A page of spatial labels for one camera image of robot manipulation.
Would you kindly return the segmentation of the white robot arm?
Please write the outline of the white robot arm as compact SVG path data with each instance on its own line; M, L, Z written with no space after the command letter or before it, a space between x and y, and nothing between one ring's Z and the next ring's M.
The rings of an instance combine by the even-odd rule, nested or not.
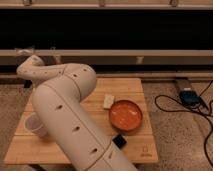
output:
M17 68L35 84L32 105L45 128L77 171L138 171L81 106L96 87L86 64L44 64L32 55Z

